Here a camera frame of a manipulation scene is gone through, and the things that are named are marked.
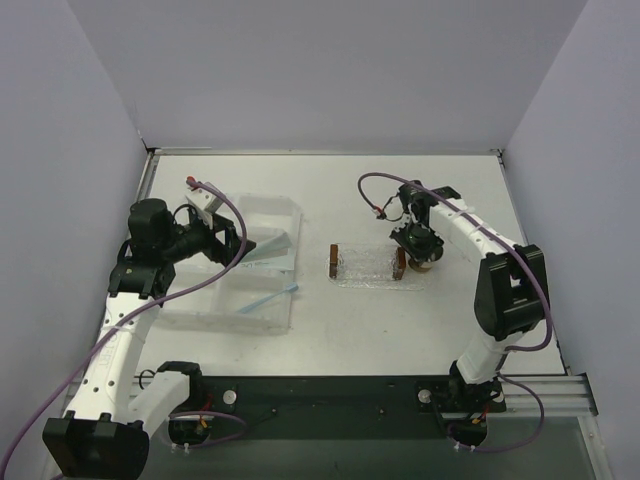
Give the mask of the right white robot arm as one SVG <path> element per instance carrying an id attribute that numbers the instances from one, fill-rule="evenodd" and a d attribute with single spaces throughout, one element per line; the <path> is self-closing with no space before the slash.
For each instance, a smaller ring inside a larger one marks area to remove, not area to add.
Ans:
<path id="1" fill-rule="evenodd" d="M 450 243 L 478 267 L 473 311 L 478 324 L 464 352 L 450 368 L 451 394 L 479 399 L 494 383 L 515 344 L 546 318 L 546 268 L 541 250 L 522 246 L 490 227 L 457 191 L 429 194 L 419 182 L 398 189 L 400 225 L 390 238 L 416 271 L 439 261 Z"/>

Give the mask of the cream metal cup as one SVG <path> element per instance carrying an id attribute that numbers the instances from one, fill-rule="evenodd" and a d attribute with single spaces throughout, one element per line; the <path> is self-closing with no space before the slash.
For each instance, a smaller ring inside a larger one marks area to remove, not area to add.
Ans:
<path id="1" fill-rule="evenodd" d="M 431 261 L 418 262 L 413 258 L 410 258 L 407 264 L 413 271 L 419 274 L 425 274 L 434 267 L 434 263 Z"/>

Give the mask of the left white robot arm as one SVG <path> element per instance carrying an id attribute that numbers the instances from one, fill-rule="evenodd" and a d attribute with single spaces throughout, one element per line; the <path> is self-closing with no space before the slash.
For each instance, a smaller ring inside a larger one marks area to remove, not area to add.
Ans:
<path id="1" fill-rule="evenodd" d="M 42 439 L 67 478 L 137 479 L 150 439 L 173 413 L 198 410 L 208 395 L 198 364 L 166 361 L 136 397 L 132 383 L 146 337 L 163 306 L 197 291 L 171 293 L 177 263 L 197 254 L 229 272 L 254 248 L 242 215 L 210 221 L 192 209 L 176 222 L 165 201 L 136 202 L 108 286 L 103 330 L 80 368 L 64 414 L 47 420 Z"/>

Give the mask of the white dark-cap toothpaste tube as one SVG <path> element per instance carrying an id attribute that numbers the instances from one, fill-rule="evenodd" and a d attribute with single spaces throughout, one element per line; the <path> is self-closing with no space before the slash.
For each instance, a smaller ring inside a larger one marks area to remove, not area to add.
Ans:
<path id="1" fill-rule="evenodd" d="M 242 261 L 238 268 L 275 270 L 280 272 L 290 272 L 295 270 L 295 256 L 293 254 L 271 256 L 265 259 L 255 259 Z"/>

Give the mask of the clear textured glass tray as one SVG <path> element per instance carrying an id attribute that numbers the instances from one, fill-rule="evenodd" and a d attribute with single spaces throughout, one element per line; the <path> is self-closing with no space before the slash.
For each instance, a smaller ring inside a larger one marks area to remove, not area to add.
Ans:
<path id="1" fill-rule="evenodd" d="M 420 291 L 426 274 L 410 267 L 396 244 L 334 243 L 329 247 L 328 279 L 342 288 Z"/>

